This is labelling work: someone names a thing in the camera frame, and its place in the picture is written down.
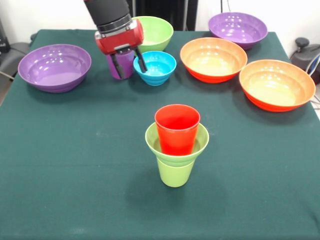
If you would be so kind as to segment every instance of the blue bowl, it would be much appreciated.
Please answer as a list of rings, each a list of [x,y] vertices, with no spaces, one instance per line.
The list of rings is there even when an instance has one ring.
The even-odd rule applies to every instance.
[[[147,71],[143,73],[138,64],[138,57],[133,61],[135,71],[143,81],[151,86],[163,84],[177,67],[176,59],[169,53],[163,51],[146,51],[142,53]]]

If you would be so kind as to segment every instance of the plastic cup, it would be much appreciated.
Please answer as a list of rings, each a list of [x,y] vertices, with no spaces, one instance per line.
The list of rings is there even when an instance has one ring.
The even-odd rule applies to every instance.
[[[184,185],[191,174],[197,157],[209,143],[208,130],[199,123],[192,154],[184,156],[167,155],[161,152],[157,125],[154,122],[145,132],[145,141],[155,154],[160,178],[169,187],[177,188]]]
[[[124,79],[130,78],[134,72],[134,59],[135,59],[134,51],[130,50],[125,53],[116,53],[115,57],[116,57],[119,65],[122,66],[122,69],[124,72]],[[115,79],[120,80],[121,78],[117,72],[117,69],[116,69],[114,63],[112,62],[111,56],[107,55],[106,59],[107,59],[108,65],[109,65],[111,75]]]
[[[187,183],[195,161],[180,167],[166,165],[159,159],[157,163],[162,182],[169,187],[178,188]]]
[[[200,118],[199,112],[188,105],[171,104],[160,108],[154,119],[161,151],[173,156],[191,154]]]

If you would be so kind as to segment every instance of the white wall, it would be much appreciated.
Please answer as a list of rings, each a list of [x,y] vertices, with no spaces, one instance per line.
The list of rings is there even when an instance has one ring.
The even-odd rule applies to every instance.
[[[254,15],[276,32],[288,55],[297,37],[320,43],[320,1],[294,2],[229,0],[231,11]],[[227,0],[224,6],[228,12]],[[208,20],[218,13],[220,0],[199,0],[196,30],[208,31]],[[29,42],[39,29],[96,29],[83,0],[0,0],[0,18],[11,43]]]
[[[296,50],[298,37],[320,44],[319,0],[229,0],[229,5],[232,12],[264,21],[269,32],[276,32],[287,55]],[[223,11],[229,12],[227,0],[223,0],[223,6]],[[220,0],[199,0],[196,30],[207,31],[210,17],[220,11]]]
[[[10,43],[40,29],[96,29],[83,0],[0,0],[0,18]]]

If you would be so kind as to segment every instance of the bowl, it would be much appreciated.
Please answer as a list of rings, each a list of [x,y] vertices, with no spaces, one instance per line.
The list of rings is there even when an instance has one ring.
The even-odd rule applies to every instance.
[[[53,44],[24,56],[18,65],[18,73],[28,84],[41,91],[64,93],[84,80],[91,63],[89,53],[83,48]]]
[[[133,68],[146,84],[159,86],[163,84],[177,67],[176,59],[163,51],[147,51],[142,53],[147,71],[142,72],[138,63],[138,57],[133,61]]]
[[[241,12],[224,12],[208,22],[213,36],[232,41],[247,50],[268,34],[266,24],[259,18]]]
[[[269,112],[287,112],[307,103],[316,92],[313,79],[299,67],[280,60],[249,63],[239,74],[247,98]]]
[[[144,40],[138,47],[142,53],[163,51],[169,44],[173,34],[173,26],[166,20],[155,16],[136,16],[142,24]]]
[[[180,51],[180,58],[192,76],[209,84],[232,79],[248,61],[240,46],[217,37],[201,37],[187,42]]]

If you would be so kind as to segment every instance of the red cup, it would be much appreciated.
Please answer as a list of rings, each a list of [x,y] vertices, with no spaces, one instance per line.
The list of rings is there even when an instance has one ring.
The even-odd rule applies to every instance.
[[[160,108],[154,119],[162,153],[173,156],[192,153],[200,123],[200,114],[196,109],[171,104]]]

